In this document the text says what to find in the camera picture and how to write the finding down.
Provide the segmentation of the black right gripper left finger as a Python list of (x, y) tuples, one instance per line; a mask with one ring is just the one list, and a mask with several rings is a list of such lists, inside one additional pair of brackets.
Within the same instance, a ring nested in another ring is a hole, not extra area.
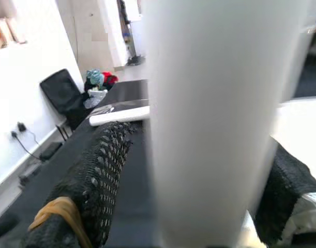
[(133, 135), (140, 122), (96, 128), (80, 160), (52, 188), (21, 247), (104, 247)]

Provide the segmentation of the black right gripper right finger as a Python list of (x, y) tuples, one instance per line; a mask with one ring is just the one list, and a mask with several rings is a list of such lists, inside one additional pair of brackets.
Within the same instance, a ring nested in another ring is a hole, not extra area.
[(278, 142), (272, 166), (263, 190), (254, 225), (261, 242), (276, 245), (296, 203), (308, 193), (316, 193), (316, 179), (303, 162), (288, 153)]

